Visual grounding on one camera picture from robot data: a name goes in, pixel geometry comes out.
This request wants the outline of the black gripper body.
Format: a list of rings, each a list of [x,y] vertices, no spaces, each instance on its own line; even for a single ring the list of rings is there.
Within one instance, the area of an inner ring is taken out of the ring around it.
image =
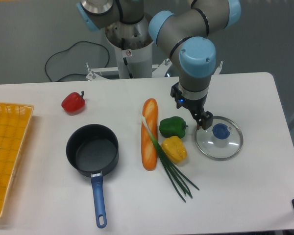
[[[200,92],[191,92],[180,86],[179,83],[171,87],[171,97],[176,102],[177,109],[188,109],[193,117],[200,117],[204,113],[204,104],[208,94],[208,88]]]

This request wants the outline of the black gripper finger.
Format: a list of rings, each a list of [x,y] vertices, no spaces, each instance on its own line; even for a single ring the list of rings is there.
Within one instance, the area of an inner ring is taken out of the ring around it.
[[[196,129],[203,129],[207,130],[209,127],[212,126],[213,123],[213,114],[209,111],[201,110],[199,114],[195,115],[196,120]]]

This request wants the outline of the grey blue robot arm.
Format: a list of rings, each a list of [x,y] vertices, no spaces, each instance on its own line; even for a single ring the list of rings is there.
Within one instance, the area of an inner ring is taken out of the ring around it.
[[[76,6],[91,31],[105,30],[121,77],[150,76],[151,57],[143,50],[152,44],[160,47],[179,71],[179,81],[171,88],[177,107],[188,109],[199,129],[212,125],[213,114],[204,110],[204,103],[216,49],[208,36],[239,20],[238,0],[195,0],[179,16],[170,11],[150,16],[142,0],[80,0]]]

